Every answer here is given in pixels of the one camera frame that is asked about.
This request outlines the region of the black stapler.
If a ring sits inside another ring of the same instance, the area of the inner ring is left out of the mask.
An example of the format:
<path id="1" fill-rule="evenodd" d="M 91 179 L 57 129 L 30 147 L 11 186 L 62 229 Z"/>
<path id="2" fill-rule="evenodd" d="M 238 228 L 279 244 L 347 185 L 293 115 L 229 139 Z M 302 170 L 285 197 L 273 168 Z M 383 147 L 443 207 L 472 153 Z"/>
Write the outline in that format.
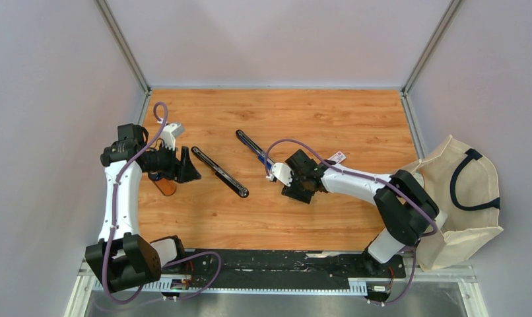
<path id="1" fill-rule="evenodd" d="M 199 147 L 193 146 L 191 152 L 206 166 L 208 166 L 214 173 L 215 176 L 226 184 L 235 194 L 240 198 L 247 198 L 249 195 L 249 190 L 243 186 L 237 179 L 229 175 L 225 169 L 218 165 L 214 160 L 207 156 Z"/>

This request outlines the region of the small staple box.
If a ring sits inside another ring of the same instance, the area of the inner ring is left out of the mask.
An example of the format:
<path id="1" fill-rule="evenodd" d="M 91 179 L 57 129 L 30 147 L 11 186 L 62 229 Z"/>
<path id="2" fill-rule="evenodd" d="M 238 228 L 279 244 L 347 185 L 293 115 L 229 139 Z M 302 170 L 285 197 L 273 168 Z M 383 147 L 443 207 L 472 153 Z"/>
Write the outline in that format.
<path id="1" fill-rule="evenodd" d="M 335 164 L 340 164 L 342 163 L 345 159 L 346 159 L 346 155 L 341 152 L 341 151 L 338 151 L 336 152 L 334 155 L 330 156 L 327 160 L 330 160 L 331 162 L 334 162 Z"/>

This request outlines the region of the blue stapler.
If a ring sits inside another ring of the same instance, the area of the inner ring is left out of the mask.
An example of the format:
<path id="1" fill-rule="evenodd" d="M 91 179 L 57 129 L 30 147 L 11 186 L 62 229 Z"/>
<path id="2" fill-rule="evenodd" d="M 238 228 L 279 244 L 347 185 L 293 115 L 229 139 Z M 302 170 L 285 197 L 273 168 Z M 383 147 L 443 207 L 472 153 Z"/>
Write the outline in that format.
<path id="1" fill-rule="evenodd" d="M 248 147 L 261 163 L 265 163 L 268 170 L 274 165 L 274 162 L 270 158 L 266 158 L 265 151 L 253 140 L 251 140 L 241 129 L 236 130 L 236 137 Z"/>

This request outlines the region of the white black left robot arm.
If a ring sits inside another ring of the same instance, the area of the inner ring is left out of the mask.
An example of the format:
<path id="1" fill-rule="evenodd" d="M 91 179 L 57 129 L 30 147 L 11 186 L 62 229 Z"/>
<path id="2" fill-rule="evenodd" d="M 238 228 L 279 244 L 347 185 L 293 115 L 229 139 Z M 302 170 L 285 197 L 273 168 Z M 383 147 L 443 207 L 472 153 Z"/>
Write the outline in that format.
<path id="1" fill-rule="evenodd" d="M 174 184 L 201 179 L 189 149 L 176 147 L 176 139 L 183 132 L 180 123 L 166 124 L 156 138 L 159 145 L 153 148 L 143 126 L 121 125 L 117 141 L 100 156 L 106 179 L 106 210 L 98 241 L 86 247 L 84 258 L 109 293 L 158 281 L 163 266 L 173 274 L 187 267 L 188 256 L 177 236 L 149 242 L 141 236 L 138 220 L 143 174 L 164 195 L 174 193 Z"/>

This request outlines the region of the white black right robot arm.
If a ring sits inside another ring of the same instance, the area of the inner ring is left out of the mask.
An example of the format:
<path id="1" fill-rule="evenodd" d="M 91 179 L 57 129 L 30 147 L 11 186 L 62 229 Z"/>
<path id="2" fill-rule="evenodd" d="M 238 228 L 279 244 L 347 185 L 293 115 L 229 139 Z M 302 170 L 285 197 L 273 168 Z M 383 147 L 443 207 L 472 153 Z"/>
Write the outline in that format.
<path id="1" fill-rule="evenodd" d="M 343 166 L 345 158 L 338 152 L 325 163 L 316 162 L 298 150 L 285 162 L 273 163 L 269 172 L 283 183 L 283 195 L 304 203 L 324 192 L 349 195 L 376 206 L 385 228 L 369 243 L 362 266 L 368 275 L 377 277 L 388 269 L 396 253 L 442 228 L 448 216 L 425 191 L 419 173 L 361 172 Z"/>

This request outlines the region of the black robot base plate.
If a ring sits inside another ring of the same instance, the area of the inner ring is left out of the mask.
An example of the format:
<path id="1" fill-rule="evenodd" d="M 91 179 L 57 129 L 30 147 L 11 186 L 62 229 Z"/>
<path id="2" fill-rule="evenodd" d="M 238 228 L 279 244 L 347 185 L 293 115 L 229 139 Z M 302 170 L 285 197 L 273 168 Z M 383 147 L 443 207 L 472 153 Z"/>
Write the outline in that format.
<path id="1" fill-rule="evenodd" d="M 190 260 L 185 264 L 172 265 L 164 269 L 164 274 L 187 274 L 195 277 L 193 261 L 200 266 L 203 260 L 216 266 L 217 276 L 222 265 L 229 268 L 304 270 L 327 269 L 337 273 L 361 274 L 367 277 L 381 277 L 385 269 L 393 273 L 393 268 L 404 263 L 401 256 L 393 256 L 386 264 L 376 264 L 367 260 L 361 252 L 328 251 L 288 251 L 288 250 L 227 250 L 193 249 L 186 250 L 184 257 Z M 182 279 L 190 284 L 188 278 Z"/>

